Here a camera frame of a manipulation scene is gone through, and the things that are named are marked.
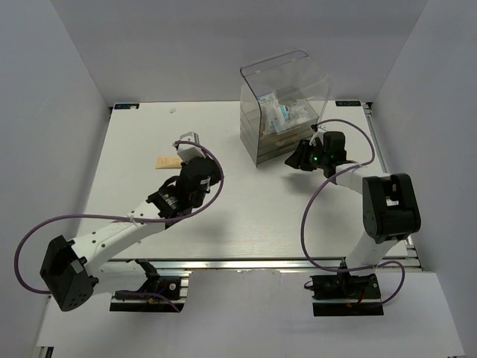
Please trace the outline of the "beige makeup tube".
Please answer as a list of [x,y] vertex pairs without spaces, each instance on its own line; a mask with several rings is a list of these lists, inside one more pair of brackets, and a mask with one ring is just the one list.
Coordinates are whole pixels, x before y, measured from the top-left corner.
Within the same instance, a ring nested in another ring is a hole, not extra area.
[[180,169],[182,163],[179,157],[158,157],[155,169]]

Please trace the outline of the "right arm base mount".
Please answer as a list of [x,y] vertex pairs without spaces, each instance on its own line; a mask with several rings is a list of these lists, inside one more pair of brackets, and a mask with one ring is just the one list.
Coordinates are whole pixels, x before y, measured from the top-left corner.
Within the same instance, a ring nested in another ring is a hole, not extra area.
[[315,275],[303,285],[312,293],[314,317],[382,316],[377,276]]

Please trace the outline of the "clear acrylic organizer box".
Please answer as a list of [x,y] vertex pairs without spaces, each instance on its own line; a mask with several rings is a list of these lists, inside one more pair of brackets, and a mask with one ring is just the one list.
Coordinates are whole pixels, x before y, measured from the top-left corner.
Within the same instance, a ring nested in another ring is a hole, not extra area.
[[299,48],[239,70],[240,139],[255,166],[293,151],[312,137],[332,91],[331,78]]

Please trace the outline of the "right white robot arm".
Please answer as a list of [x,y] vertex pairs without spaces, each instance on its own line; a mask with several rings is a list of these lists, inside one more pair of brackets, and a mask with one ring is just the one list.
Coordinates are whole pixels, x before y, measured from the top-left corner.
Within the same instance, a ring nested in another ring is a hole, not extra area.
[[344,273],[336,279],[336,286],[345,297],[356,296],[364,287],[361,276],[374,273],[392,247],[421,228],[411,176],[376,172],[369,163],[349,160],[342,132],[328,131],[316,138],[300,140],[285,164],[304,172],[320,169],[326,178],[306,205],[300,225],[303,253],[319,269],[325,270],[311,258],[305,244],[306,218],[313,201],[329,183],[361,195],[364,232],[340,266],[327,270]]

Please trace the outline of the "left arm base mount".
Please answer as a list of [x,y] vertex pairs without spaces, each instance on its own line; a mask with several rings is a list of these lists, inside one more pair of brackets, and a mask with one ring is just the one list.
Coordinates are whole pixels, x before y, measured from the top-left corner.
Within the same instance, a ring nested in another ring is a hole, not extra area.
[[185,277],[160,274],[146,259],[134,261],[145,276],[137,290],[113,293],[110,312],[123,313],[180,313],[185,304]]

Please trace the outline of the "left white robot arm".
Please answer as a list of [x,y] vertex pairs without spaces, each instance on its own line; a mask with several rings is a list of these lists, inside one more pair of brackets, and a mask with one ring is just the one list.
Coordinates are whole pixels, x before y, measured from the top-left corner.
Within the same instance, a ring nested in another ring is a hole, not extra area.
[[124,299],[154,299],[172,304],[179,296],[178,277],[161,277],[144,258],[114,262],[112,258],[141,240],[161,233],[208,207],[211,186],[223,184],[221,166],[209,157],[183,164],[126,219],[116,219],[89,234],[51,240],[40,269],[51,295],[63,312],[93,295],[111,292]]

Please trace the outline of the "white blue sachet packet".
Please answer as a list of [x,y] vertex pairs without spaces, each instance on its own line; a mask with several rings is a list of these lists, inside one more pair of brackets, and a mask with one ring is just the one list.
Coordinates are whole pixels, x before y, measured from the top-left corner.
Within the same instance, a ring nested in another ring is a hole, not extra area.
[[265,129],[263,134],[280,134],[287,129],[287,124],[282,116],[276,93],[269,93],[259,97],[259,104],[265,111]]

